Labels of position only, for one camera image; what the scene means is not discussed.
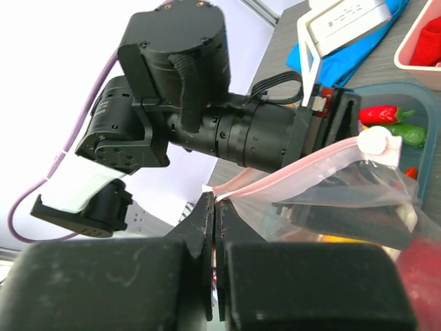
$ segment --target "red pepper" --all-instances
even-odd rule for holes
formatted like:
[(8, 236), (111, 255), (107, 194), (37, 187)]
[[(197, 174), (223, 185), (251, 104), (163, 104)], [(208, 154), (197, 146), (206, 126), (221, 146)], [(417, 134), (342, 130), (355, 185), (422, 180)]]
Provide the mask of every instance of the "red pepper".
[(398, 273), (418, 319), (418, 329), (435, 331), (441, 325), (441, 245), (417, 237), (396, 261)]
[(415, 110), (403, 111), (393, 105), (374, 106), (360, 110), (358, 119), (363, 124), (395, 124), (400, 123), (405, 117), (415, 114)]
[(411, 177), (413, 179), (417, 179), (418, 177), (418, 169), (416, 167), (410, 167), (406, 171), (404, 171), (404, 174), (408, 177)]

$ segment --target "ziplock bag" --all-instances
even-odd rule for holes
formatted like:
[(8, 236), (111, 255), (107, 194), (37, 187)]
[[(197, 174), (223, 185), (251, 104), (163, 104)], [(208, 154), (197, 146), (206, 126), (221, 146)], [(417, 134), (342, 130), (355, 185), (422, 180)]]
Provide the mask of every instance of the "ziplock bag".
[(418, 330), (441, 330), (441, 227), (421, 211), (418, 182), (399, 171), (400, 149), (400, 137), (371, 128), (273, 174), (246, 169), (212, 190), (268, 241), (383, 247)]

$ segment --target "blue cloth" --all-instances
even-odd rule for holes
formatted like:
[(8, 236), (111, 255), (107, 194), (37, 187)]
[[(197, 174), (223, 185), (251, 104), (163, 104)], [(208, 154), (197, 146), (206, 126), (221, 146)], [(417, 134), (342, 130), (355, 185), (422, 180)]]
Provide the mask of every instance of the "blue cloth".
[[(322, 70), (318, 83), (330, 87), (334, 85), (345, 86), (369, 53), (380, 43), (397, 18), (400, 17), (408, 2), (409, 0), (385, 0), (390, 12), (393, 13), (390, 22), (356, 43), (322, 59)], [(301, 72), (298, 44), (289, 54), (287, 66)]]

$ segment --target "black cable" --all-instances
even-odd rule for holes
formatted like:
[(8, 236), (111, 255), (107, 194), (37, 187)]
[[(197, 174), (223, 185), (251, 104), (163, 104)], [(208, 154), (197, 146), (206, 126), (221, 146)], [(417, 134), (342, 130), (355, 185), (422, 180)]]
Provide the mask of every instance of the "black cable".
[(274, 86), (280, 85), (282, 83), (286, 83), (288, 81), (298, 81), (300, 83), (300, 88), (294, 96), (286, 99), (267, 99), (265, 102), (273, 103), (277, 105), (288, 105), (291, 103), (295, 103), (300, 101), (303, 98), (303, 88), (302, 88), (302, 76), (296, 71), (286, 71), (280, 74), (277, 74), (273, 77), (263, 79), (256, 83), (250, 93), (249, 100), (258, 101), (262, 96), (268, 91), (268, 89), (273, 88)]
[(189, 133), (198, 133), (201, 126), (201, 113), (207, 106), (198, 78), (196, 63), (191, 55), (173, 54), (169, 60), (181, 78), (181, 113), (182, 129)]

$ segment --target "purple cable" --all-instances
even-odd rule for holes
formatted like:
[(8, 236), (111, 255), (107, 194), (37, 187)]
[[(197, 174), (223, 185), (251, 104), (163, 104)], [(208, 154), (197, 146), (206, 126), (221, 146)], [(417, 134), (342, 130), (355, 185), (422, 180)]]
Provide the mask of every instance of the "purple cable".
[(112, 68), (114, 67), (116, 61), (118, 60), (118, 55), (116, 53), (116, 51), (112, 54), (112, 56), (110, 57), (109, 61), (107, 61), (107, 63), (105, 64), (103, 70), (101, 71), (100, 75), (98, 76), (98, 79), (96, 80), (92, 90), (90, 91), (88, 98), (85, 101), (85, 104), (83, 106), (83, 109), (81, 109), (81, 113), (78, 116), (78, 119), (76, 119), (76, 123), (72, 129), (72, 131), (69, 134), (68, 140), (65, 142), (64, 146), (63, 146), (63, 151), (60, 152), (57, 157), (54, 160), (54, 163), (52, 164), (51, 168), (49, 169), (49, 173), (46, 176), (46, 178), (41, 179), (40, 181), (36, 182), (33, 186), (31, 186), (30, 188), (28, 188), (11, 206), (11, 208), (9, 209), (9, 213), (8, 213), (8, 229), (11, 233), (11, 235), (17, 239), (20, 240), (24, 243), (35, 243), (37, 241), (60, 241), (60, 240), (67, 240), (67, 239), (71, 239), (75, 236), (77, 236), (77, 233), (71, 233), (68, 234), (67, 236), (61, 237), (61, 238), (55, 238), (55, 239), (47, 239), (47, 240), (34, 240), (34, 239), (29, 239), (26, 237), (21, 236), (14, 228), (14, 213), (17, 210), (17, 208), (19, 207), (20, 203), (23, 202), (23, 200), (25, 198), (27, 198), (30, 194), (32, 194), (35, 190), (38, 190), (46, 181), (48, 181), (48, 179), (50, 179), (50, 177), (53, 176), (53, 174), (55, 173), (55, 171), (57, 170), (57, 168), (60, 166), (62, 160), (64, 160), (66, 153), (69, 152), (70, 148), (72, 147), (72, 145), (75, 142), (76, 137), (78, 136), (85, 118), (89, 115), (90, 112), (90, 108), (92, 108), (93, 103), (96, 99), (96, 97), (98, 96), (98, 93), (101, 89), (101, 87), (104, 84), (104, 81), (106, 80), (107, 76), (109, 75), (110, 71), (112, 70)]

